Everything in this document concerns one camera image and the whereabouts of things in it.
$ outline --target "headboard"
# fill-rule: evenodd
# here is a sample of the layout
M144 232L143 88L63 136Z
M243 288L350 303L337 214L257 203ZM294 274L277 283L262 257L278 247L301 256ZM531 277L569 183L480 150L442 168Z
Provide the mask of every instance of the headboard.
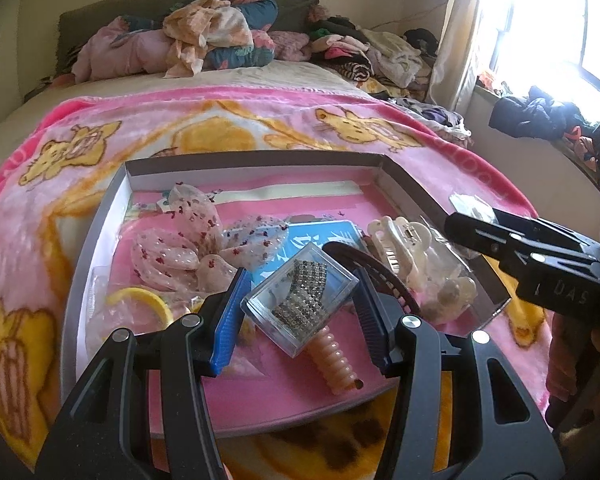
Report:
M69 52L85 43L100 27L110 23L120 14L131 14L159 20L169 13L169 8L185 0L103 0L94 4L69 10L60 16L57 72L66 65ZM304 32L309 8L320 0L276 0L278 18L271 30Z

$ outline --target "beige bed sheet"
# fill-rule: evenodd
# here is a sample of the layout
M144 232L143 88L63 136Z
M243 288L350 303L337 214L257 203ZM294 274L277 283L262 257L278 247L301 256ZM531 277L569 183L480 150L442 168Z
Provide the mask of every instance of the beige bed sheet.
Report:
M234 68L203 72L195 77L163 79L161 74L135 75L87 82L65 88L48 88L23 104L0 123L0 165L18 149L45 114L67 99L80 96L109 97L214 85L302 88L353 96L368 96L351 83L319 66L304 62L277 60L262 68Z

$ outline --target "curtain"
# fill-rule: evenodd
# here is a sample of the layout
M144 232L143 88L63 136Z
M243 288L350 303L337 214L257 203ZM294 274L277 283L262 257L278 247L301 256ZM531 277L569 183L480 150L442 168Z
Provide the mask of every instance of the curtain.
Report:
M449 0L451 13L431 73L427 101L464 115L478 76L480 0Z

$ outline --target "clear plastic box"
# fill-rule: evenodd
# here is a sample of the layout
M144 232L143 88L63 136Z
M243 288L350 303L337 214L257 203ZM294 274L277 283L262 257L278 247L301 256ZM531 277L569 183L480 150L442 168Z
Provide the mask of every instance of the clear plastic box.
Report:
M296 357L346 301L358 279L309 243L242 301L245 314Z

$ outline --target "yellow bangle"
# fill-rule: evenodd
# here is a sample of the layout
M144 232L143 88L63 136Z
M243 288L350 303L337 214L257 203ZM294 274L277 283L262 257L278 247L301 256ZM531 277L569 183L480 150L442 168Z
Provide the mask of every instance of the yellow bangle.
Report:
M128 286L127 288L121 288L113 294L107 296L107 304L114 305L124 298L132 298L133 300L141 301L144 304L149 305L154 312L160 318L163 329L167 328L173 323L173 314L166 303L150 290L145 290L139 286Z

